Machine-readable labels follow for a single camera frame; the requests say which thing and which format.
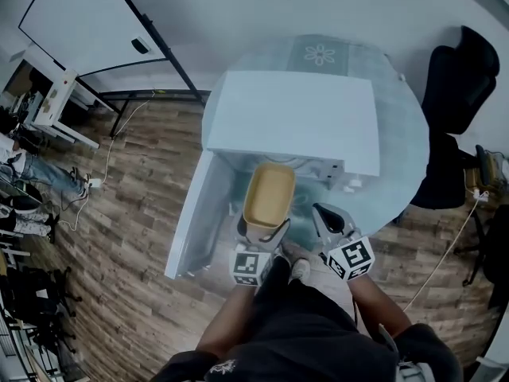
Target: table leg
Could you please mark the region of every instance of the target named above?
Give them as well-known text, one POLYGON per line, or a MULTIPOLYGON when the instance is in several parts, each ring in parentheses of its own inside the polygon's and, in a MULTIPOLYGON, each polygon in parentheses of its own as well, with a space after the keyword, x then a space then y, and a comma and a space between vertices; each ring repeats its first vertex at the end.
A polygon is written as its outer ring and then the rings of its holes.
POLYGON ((5 236, 14 236, 16 238, 22 238, 23 237, 23 234, 22 233, 17 233, 17 232, 11 232, 11 231, 3 231, 0 229, 0 235, 5 235, 5 236))
POLYGON ((74 138, 67 136, 66 134, 62 133, 61 131, 58 131, 57 129, 54 129, 51 126, 43 126, 43 128, 45 129, 44 131, 46 131, 48 134, 50 134, 53 137, 59 136, 62 139, 67 140, 68 142, 73 143, 73 144, 76 141, 74 138))
MULTIPOLYGON (((133 97, 134 96, 134 93, 131 92, 129 94, 129 97, 133 97)), ((117 134, 115 133, 115 131, 117 130, 117 126, 119 125, 119 122, 120 122, 120 119, 122 118, 123 114, 124 114, 124 111, 126 111, 126 107, 127 107, 127 104, 129 103, 129 100, 126 100, 124 102, 124 104, 122 105, 122 109, 120 109, 120 113, 119 115, 117 116, 117 119, 115 120, 115 123, 113 125, 113 127, 111 128, 111 132, 110 132, 110 137, 111 138, 114 138, 117 134)))
POLYGON ((66 126, 63 123, 59 122, 59 121, 54 122, 53 126, 56 127, 57 129, 65 132, 65 133, 69 134, 70 136, 72 136, 76 140, 80 140, 81 142, 83 142, 85 144, 88 144, 90 147, 92 147, 94 149, 99 149, 99 144, 98 143, 93 142, 92 140, 90 140, 89 138, 83 136, 82 134, 78 133, 77 131, 74 131, 73 129, 71 129, 71 127, 66 126))
POLYGON ((46 129, 47 126, 38 126, 37 124, 31 124, 30 126, 36 128, 39 131, 42 131, 43 133, 50 135, 51 137, 56 137, 58 135, 54 131, 47 130, 46 129))
POLYGON ((15 251, 11 248, 2 248, 2 252, 7 255, 9 258, 9 263, 16 266, 16 259, 14 258, 15 255, 17 256, 30 256, 30 253, 27 251, 15 251))

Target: cable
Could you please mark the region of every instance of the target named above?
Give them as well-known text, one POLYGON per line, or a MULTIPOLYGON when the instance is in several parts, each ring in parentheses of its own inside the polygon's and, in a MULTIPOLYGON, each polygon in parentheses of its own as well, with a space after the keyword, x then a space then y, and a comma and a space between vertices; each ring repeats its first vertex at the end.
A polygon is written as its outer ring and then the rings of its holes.
MULTIPOLYGON (((152 94, 152 98, 155 96, 156 92, 153 91, 153 94, 152 94)), ((105 171, 104 171, 104 179, 103 179, 103 183, 106 181, 107 177, 108 177, 108 165, 110 163, 110 154, 111 154, 111 148, 113 147, 113 143, 115 142, 115 139, 116 137, 120 134, 120 132, 123 130, 123 128, 128 124, 128 122, 131 120, 131 118, 134 116, 134 113, 136 113, 136 111, 140 108, 140 107, 143 107, 145 106, 148 102, 150 101, 150 99, 148 99, 146 102, 142 103, 141 105, 139 105, 136 109, 133 110, 133 112, 130 114, 129 118, 126 120, 126 122, 122 125, 122 127, 120 127, 119 131, 115 134, 115 136, 113 137, 113 139, 111 140, 111 144, 110 144, 110 149, 108 150, 108 155, 107 155, 107 158, 106 158, 106 168, 105 168, 105 171)), ((78 228, 78 219, 80 218, 80 212, 83 210, 83 208, 85 207, 85 205, 88 203, 88 198, 90 197, 90 194, 87 193, 87 200, 84 202, 83 205, 81 205, 81 208, 80 210, 78 211, 78 213, 76 214, 76 222, 74 223, 74 228, 72 227, 71 224, 69 224, 66 220, 60 220, 59 221, 59 224, 67 224, 69 226, 69 228, 71 229, 71 231, 75 232, 76 229, 78 228)), ((77 201, 80 201, 80 200, 74 200, 74 201, 71 201, 69 202, 67 208, 69 208, 69 206, 71 206, 71 204, 77 202, 77 201)), ((63 204, 63 200, 62 200, 62 193, 60 193, 60 206, 62 208, 62 211, 65 211, 67 208, 64 209, 64 204, 63 204)))
MULTIPOLYGON (((152 96, 151 96, 151 99, 153 97, 155 97, 156 95, 156 92, 155 90, 152 91, 152 96)), ((122 125, 122 127, 120 127, 119 131, 117 131, 117 133, 115 133, 115 136, 113 136, 113 138, 111 139, 111 144, 110 144, 110 149, 108 150, 108 155, 107 155, 107 158, 106 158, 106 169, 104 171, 104 179, 103 179, 103 184, 106 182, 106 179, 108 178, 108 166, 110 164, 110 154, 111 154, 111 148, 113 147, 113 143, 115 142, 115 139, 117 138, 117 136, 120 134, 120 132, 123 130, 123 128, 128 124, 128 122, 130 121, 130 118, 132 118, 134 116, 134 113, 136 113, 136 111, 140 108, 140 107, 143 107, 145 106, 148 102, 150 101, 150 99, 148 99, 146 102, 142 103, 140 106, 138 106, 136 109, 133 110, 133 113, 130 114, 129 118, 126 120, 126 122, 122 125)))
POLYGON ((352 305, 353 305, 353 321, 357 327, 359 325, 359 312, 357 309, 356 299, 353 296, 352 296, 352 305))
POLYGON ((76 222, 74 223, 74 228, 66 220, 59 220, 58 223, 59 224, 67 224, 67 225, 69 225, 71 231, 76 232, 76 229, 78 228, 78 219, 80 218, 80 212, 84 208, 84 206, 88 203, 88 198, 89 198, 89 194, 87 194, 87 200, 84 202, 83 205, 81 205, 80 210, 76 214, 76 222))
POLYGON ((437 266, 433 269, 433 271, 431 272, 431 275, 429 275, 428 279, 424 282, 424 284, 421 286, 421 288, 418 290, 418 292, 415 294, 414 298, 412 298, 410 300, 410 302, 406 305, 406 307, 403 309, 403 311, 406 311, 408 309, 408 307, 410 307, 412 305, 412 303, 415 301, 415 299, 419 296, 419 294, 421 293, 421 291, 424 290, 426 284, 428 284, 428 282, 431 280, 431 278, 433 277, 433 275, 437 272, 439 266, 442 264, 442 262, 445 260, 445 257, 448 255, 448 253, 451 251, 451 249, 453 248, 454 244, 456 243, 456 241, 458 240, 458 238, 460 237, 461 233, 463 232, 463 228, 464 226, 467 224, 468 220, 470 219, 470 216, 473 214, 473 212, 476 210, 476 207, 477 207, 477 204, 479 203, 479 200, 481 197, 484 197, 484 196, 487 196, 489 195, 489 192, 488 191, 484 191, 481 196, 479 198, 477 198, 477 201, 476 203, 474 204, 474 208, 472 208, 472 211, 470 211, 470 213, 468 214, 467 216, 467 219, 464 220, 464 223, 463 225, 461 225, 461 228, 460 228, 460 231, 457 233, 456 235, 456 238, 454 238, 453 242, 451 243, 451 246, 449 246, 447 248, 447 250, 445 251, 444 255, 442 256, 442 258, 440 259, 440 261, 438 262, 437 266))

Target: person's arm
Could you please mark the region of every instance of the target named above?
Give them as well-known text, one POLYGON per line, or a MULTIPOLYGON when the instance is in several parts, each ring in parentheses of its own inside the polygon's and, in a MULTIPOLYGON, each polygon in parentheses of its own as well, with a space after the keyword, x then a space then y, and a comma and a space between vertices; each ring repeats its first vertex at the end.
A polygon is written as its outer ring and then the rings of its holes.
POLYGON ((4 150, 16 151, 16 150, 19 150, 19 143, 15 142, 13 139, 8 138, 4 134, 0 133, 0 147, 4 150))
POLYGON ((235 286, 201 336, 196 351, 213 353, 222 358, 239 343, 251 312, 255 291, 256 287, 235 286))
POLYGON ((364 325, 373 339, 378 339, 379 324, 382 324, 392 337, 396 337, 412 325, 403 310, 381 291, 368 275, 350 280, 348 287, 357 302, 364 325))

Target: jeans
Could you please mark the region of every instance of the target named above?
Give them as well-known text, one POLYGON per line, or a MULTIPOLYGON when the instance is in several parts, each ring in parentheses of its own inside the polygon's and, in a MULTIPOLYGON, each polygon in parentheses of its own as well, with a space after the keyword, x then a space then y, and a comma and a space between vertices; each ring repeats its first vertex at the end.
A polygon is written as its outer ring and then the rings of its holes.
POLYGON ((74 180, 67 171, 45 162, 42 158, 35 157, 30 153, 26 154, 25 168, 20 179, 25 181, 40 181, 51 185, 54 189, 67 193, 81 194, 84 190, 84 183, 79 178, 74 180))

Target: flower pattern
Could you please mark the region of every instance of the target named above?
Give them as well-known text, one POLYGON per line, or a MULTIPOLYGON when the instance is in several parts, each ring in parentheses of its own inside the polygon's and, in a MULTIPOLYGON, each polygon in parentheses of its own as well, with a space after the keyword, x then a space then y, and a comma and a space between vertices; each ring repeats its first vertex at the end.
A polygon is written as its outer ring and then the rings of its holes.
POLYGON ((325 49, 323 44, 318 44, 317 47, 305 47, 307 54, 304 55, 305 60, 314 60, 317 66, 322 66, 324 62, 334 64, 334 58, 332 57, 336 50, 325 49))

